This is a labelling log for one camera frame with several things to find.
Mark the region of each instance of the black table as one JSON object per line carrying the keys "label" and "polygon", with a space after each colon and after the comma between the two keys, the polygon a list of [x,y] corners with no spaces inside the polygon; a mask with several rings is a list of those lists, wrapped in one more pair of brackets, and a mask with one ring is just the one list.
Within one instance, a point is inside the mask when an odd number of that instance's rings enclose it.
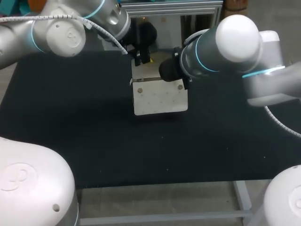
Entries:
{"label": "black table", "polygon": [[[131,64],[119,52],[19,62],[0,136],[58,152],[77,188],[273,178],[301,164],[301,139],[246,102],[239,77],[194,81],[183,113],[135,116]],[[301,104],[271,107],[301,132]]]}

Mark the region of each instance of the metal plate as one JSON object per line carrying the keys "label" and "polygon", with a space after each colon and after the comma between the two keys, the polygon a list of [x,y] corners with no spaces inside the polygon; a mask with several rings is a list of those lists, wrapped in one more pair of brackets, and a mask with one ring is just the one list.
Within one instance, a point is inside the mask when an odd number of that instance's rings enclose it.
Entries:
{"label": "metal plate", "polygon": [[186,111],[188,92],[183,87],[182,80],[133,82],[135,115]]}

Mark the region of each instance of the white robotic arm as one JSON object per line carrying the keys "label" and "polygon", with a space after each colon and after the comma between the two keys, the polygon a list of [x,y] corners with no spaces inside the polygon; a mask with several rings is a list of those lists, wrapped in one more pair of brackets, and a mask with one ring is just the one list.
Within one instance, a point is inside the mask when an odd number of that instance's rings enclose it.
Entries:
{"label": "white robotic arm", "polygon": [[[66,15],[77,20],[66,19]],[[131,26],[129,15],[115,0],[49,0],[39,16],[32,20],[28,16],[0,20],[9,22],[0,25],[0,69],[35,52],[54,52],[64,57],[77,55],[86,42],[84,25],[92,27],[85,19],[100,25],[118,41],[127,35]]]}

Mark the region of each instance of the floor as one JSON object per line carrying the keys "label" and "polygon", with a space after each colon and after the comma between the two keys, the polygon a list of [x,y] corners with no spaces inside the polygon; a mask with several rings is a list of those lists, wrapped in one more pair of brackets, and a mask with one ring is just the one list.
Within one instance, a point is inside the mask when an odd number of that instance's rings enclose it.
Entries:
{"label": "floor", "polygon": [[[284,61],[288,65],[301,60],[301,1],[250,0],[249,17],[259,30],[278,32]],[[15,65],[0,71],[0,102]],[[247,181],[251,200],[268,181]],[[127,186],[84,189],[81,193],[81,218],[129,216],[140,214],[185,213],[237,210],[231,182],[172,185]],[[149,223],[143,226],[241,226],[240,219]]]}

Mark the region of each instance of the logo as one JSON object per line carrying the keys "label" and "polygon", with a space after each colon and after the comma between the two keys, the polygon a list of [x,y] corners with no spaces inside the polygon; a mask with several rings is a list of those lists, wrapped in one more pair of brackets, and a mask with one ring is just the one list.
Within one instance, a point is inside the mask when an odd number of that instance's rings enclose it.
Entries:
{"label": "logo", "polygon": [[27,163],[15,163],[0,171],[0,190],[14,194],[26,194],[35,188],[38,174]]}
{"label": "logo", "polygon": [[77,47],[81,42],[80,34],[74,27],[71,27],[67,30],[66,37],[67,44],[71,48]]}

